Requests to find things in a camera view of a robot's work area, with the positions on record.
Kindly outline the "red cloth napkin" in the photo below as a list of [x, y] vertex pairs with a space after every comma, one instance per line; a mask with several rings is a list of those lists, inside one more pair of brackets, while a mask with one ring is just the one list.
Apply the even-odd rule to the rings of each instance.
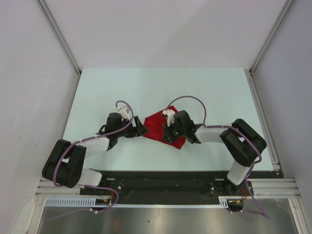
[[156, 112], [155, 114], [146, 117], [144, 121], [144, 127], [148, 129], [148, 132], [143, 136], [148, 139], [159, 141], [164, 144], [171, 145], [177, 149], [181, 149], [186, 142], [186, 138], [180, 137], [173, 143], [162, 140], [163, 137], [163, 125], [167, 123], [167, 119], [162, 116], [162, 111]]

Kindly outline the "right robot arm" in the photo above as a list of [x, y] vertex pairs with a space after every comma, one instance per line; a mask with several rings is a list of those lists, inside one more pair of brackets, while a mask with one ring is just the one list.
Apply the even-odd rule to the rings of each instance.
[[237, 195], [242, 191], [242, 182], [250, 174], [254, 165], [261, 162], [262, 152], [267, 148], [265, 139], [247, 122], [236, 119], [230, 125], [195, 124], [186, 111], [174, 112], [167, 109], [162, 112], [167, 122], [163, 125], [162, 140], [174, 143], [184, 137], [191, 144], [223, 143], [234, 163], [227, 174], [225, 191]]

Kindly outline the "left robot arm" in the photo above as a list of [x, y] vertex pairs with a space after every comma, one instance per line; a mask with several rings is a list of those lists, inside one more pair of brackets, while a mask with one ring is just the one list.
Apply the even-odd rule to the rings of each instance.
[[54, 182], [55, 186], [91, 186], [93, 192], [102, 195], [107, 191], [108, 183], [102, 179], [102, 173], [84, 168], [85, 159], [112, 149], [120, 137], [141, 137], [147, 132], [137, 116], [129, 120], [122, 114], [110, 113], [95, 136], [75, 143], [58, 140], [42, 169], [42, 177]]

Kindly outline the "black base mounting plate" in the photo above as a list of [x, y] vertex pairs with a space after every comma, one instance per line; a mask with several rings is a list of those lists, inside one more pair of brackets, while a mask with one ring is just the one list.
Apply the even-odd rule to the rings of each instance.
[[115, 189], [119, 197], [133, 192], [172, 194], [186, 192], [196, 195], [242, 195], [252, 189], [250, 182], [233, 185], [227, 179], [227, 171], [199, 172], [144, 172], [102, 171], [100, 187]]

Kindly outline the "left aluminium frame post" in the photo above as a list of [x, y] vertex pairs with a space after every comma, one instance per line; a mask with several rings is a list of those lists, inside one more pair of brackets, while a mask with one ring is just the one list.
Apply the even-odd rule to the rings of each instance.
[[82, 70], [79, 68], [78, 62], [75, 59], [75, 56], [70, 49], [70, 46], [68, 45], [52, 11], [50, 10], [47, 2], [45, 0], [36, 0], [40, 10], [42, 11], [44, 17], [46, 18], [46, 21], [48, 25], [50, 26], [52, 32], [54, 33], [57, 41], [59, 42], [59, 45], [61, 49], [63, 50], [65, 56], [69, 60], [71, 66], [73, 67], [75, 73], [78, 77], [81, 76]]

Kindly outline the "aluminium frame post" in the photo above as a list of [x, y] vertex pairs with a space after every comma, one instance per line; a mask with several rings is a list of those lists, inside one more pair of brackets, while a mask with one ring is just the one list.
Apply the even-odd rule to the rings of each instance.
[[285, 1], [282, 9], [280, 10], [275, 22], [273, 23], [273, 26], [271, 27], [263, 45], [261, 46], [260, 51], [258, 52], [256, 58], [254, 59], [249, 72], [251, 75], [253, 75], [259, 66], [260, 62], [262, 61], [263, 57], [265, 56], [267, 50], [269, 49], [271, 43], [273, 42], [273, 39], [277, 35], [277, 32], [281, 28], [283, 22], [288, 16], [288, 13], [291, 11], [292, 6], [294, 5], [296, 1], [295, 0], [287, 0]]
[[75, 56], [70, 49], [70, 46], [68, 45], [52, 11], [50, 10], [47, 2], [45, 0], [36, 0], [40, 10], [42, 11], [44, 17], [46, 18], [46, 21], [48, 25], [50, 26], [52, 32], [54, 33], [57, 41], [59, 42], [59, 45], [61, 49], [63, 50], [65, 56], [69, 60], [71, 66], [73, 67], [75, 73], [78, 77], [81, 76], [82, 70], [79, 68], [78, 62], [75, 59]]

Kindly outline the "aluminium front rail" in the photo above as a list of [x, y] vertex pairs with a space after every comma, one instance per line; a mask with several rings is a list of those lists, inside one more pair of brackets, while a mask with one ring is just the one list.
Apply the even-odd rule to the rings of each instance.
[[[249, 179], [255, 198], [300, 198], [295, 179]], [[80, 195], [80, 187], [55, 187], [51, 181], [41, 179], [37, 187], [36, 197], [84, 197]]]

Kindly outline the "right aluminium frame post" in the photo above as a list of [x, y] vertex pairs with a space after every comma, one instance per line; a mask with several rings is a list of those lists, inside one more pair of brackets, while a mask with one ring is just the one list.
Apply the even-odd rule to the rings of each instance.
[[271, 27], [263, 45], [261, 46], [260, 51], [258, 52], [256, 58], [254, 59], [249, 72], [251, 75], [253, 75], [259, 66], [260, 62], [262, 61], [263, 57], [265, 56], [267, 50], [269, 49], [271, 43], [273, 42], [273, 39], [277, 35], [277, 32], [281, 28], [283, 22], [288, 16], [288, 13], [291, 11], [292, 6], [294, 5], [296, 1], [295, 0], [287, 0], [285, 1], [282, 9], [280, 10], [275, 22], [273, 23], [273, 26]]

